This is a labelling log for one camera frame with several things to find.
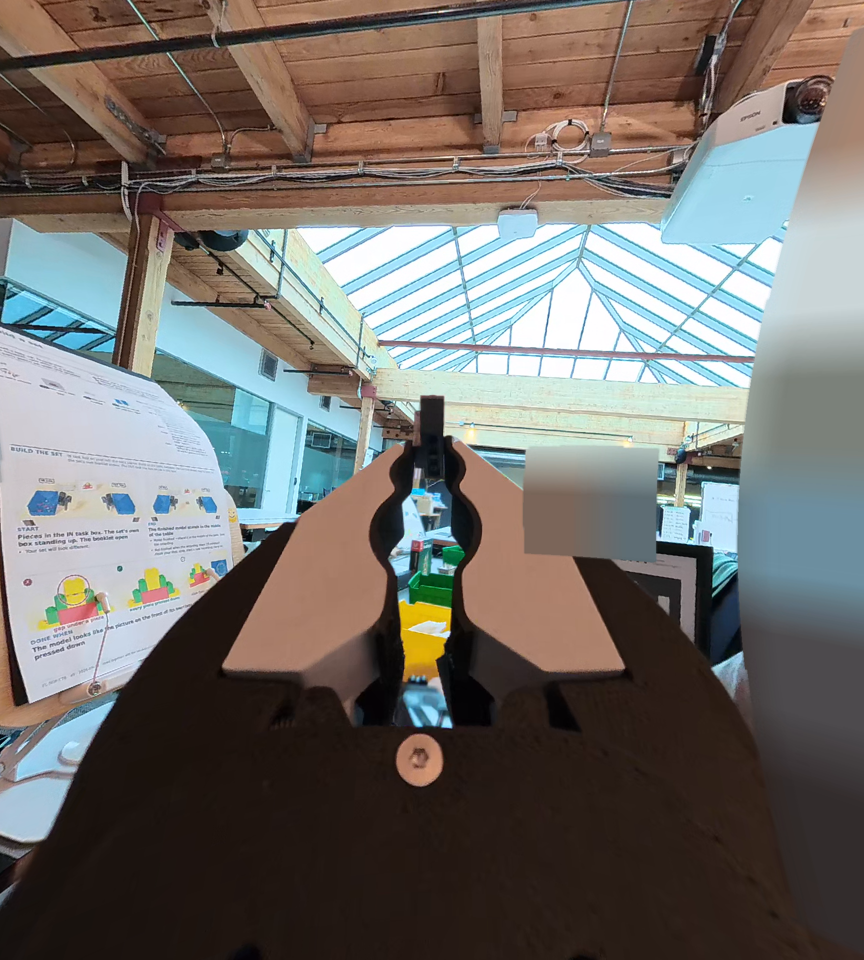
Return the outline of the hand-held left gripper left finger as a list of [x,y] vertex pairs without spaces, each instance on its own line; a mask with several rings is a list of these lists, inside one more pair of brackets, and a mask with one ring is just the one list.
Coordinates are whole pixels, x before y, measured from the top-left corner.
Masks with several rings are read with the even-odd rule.
[[392,721],[404,654],[389,558],[404,535],[412,445],[389,449],[307,510],[270,572],[223,672],[329,688],[366,725]]

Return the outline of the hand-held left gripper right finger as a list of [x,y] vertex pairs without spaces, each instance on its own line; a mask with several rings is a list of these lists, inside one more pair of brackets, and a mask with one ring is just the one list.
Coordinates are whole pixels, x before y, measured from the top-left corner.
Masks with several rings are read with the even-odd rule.
[[463,551],[442,656],[453,726],[490,726],[518,690],[620,676],[574,559],[525,552],[522,489],[459,440],[446,443],[444,463]]

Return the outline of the dark brick assembly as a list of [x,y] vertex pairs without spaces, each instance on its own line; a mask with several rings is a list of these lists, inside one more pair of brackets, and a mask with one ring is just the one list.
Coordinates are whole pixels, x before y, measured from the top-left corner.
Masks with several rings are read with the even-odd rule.
[[415,418],[414,468],[421,474],[422,486],[446,478],[448,445],[445,435],[445,398],[424,395]]

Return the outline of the green plastic bin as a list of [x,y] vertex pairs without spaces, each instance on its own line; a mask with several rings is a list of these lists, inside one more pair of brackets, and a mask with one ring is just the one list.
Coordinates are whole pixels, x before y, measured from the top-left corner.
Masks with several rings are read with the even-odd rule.
[[450,609],[454,574],[416,571],[408,582],[409,603],[426,604]]

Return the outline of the yellow plastic bin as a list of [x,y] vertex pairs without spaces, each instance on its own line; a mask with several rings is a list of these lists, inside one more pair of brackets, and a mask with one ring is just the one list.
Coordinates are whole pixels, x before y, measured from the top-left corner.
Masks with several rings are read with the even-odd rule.
[[402,680],[438,677],[437,660],[450,636],[450,607],[406,601],[399,601],[398,606],[405,661]]

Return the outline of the black framed marker sign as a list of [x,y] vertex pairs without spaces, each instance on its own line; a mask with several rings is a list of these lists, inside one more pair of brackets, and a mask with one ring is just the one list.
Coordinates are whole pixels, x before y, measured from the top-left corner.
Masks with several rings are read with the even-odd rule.
[[618,559],[626,572],[706,657],[711,651],[713,558],[709,546],[658,541],[654,561]]

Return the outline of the white whiteboard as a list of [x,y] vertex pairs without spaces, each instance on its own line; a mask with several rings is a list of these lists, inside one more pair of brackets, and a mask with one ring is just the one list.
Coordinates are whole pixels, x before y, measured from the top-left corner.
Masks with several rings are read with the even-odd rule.
[[714,550],[738,552],[738,484],[702,483],[702,543]]

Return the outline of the white printed instruction sheet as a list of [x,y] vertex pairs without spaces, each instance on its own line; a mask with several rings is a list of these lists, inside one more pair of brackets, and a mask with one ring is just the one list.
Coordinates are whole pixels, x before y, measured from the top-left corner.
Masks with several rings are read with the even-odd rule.
[[0,443],[28,702],[122,677],[232,565],[210,440],[155,382],[0,326]]

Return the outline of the red steel beam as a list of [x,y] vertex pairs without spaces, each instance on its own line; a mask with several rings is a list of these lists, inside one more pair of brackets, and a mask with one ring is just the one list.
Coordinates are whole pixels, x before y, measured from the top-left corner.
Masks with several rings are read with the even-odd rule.
[[751,365],[754,355],[729,355],[721,353],[682,353],[677,351],[620,351],[601,349],[558,348],[533,345],[508,345],[485,342],[423,342],[407,340],[379,340],[378,346],[387,350],[433,351],[438,353],[507,354],[539,357],[562,357],[573,359],[613,359],[631,362],[676,361],[680,363],[726,363]]

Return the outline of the glass skylight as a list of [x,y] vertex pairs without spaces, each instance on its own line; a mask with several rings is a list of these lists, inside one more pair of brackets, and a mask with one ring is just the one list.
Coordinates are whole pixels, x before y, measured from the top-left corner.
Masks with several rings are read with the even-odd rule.
[[[380,340],[754,355],[785,230],[668,245],[649,223],[303,229]],[[747,387],[752,366],[389,349],[402,369]]]

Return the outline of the white ceiling projector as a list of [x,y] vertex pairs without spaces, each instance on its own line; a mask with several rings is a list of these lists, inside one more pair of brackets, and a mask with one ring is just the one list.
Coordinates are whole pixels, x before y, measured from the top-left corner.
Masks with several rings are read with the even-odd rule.
[[787,221],[833,86],[818,75],[743,98],[702,136],[661,220],[666,244],[757,244]]

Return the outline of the black ceiling pipe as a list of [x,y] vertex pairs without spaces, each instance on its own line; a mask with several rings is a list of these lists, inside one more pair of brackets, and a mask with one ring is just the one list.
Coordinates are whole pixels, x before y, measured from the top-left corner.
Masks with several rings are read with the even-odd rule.
[[492,1],[462,2],[427,8],[368,13],[279,26],[263,26],[217,33],[103,45],[43,54],[0,58],[0,74],[60,66],[95,65],[144,56],[210,49],[234,49],[268,42],[336,37],[362,32],[440,26],[480,18],[539,14],[564,9],[604,6],[605,1]]

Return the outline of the wooden support post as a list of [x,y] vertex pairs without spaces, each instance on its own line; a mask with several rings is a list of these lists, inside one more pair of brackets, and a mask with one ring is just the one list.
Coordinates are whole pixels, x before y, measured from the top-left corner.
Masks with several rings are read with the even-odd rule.
[[112,363],[147,378],[156,355],[173,236],[158,212],[133,215]]

